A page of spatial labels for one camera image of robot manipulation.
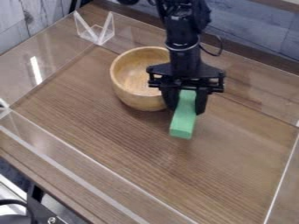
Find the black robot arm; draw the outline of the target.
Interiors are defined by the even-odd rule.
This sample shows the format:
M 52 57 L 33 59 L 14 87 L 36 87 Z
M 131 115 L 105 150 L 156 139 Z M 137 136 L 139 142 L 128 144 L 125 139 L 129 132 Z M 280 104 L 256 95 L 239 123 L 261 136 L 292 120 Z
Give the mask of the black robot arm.
M 200 35 L 211 22 L 211 8 L 205 0 L 153 0 L 165 29 L 164 46 L 169 61 L 151 65 L 148 86 L 161 91 L 165 106 L 176 110 L 179 95 L 195 93 L 193 111 L 205 112 L 208 96 L 224 92 L 225 72 L 201 60 Z

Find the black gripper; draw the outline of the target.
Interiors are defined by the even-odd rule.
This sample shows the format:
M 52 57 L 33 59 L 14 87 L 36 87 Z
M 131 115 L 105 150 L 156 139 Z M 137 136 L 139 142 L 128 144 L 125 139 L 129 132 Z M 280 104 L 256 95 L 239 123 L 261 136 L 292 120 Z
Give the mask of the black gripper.
M 199 65 L 192 76 L 183 73 L 173 75 L 169 63 L 152 65 L 145 71 L 149 75 L 148 87 L 161 91 L 164 104 L 171 111 L 175 111 L 177 106 L 179 90 L 196 90 L 196 115 L 205 111 L 208 93 L 224 92 L 225 72 L 204 63 Z

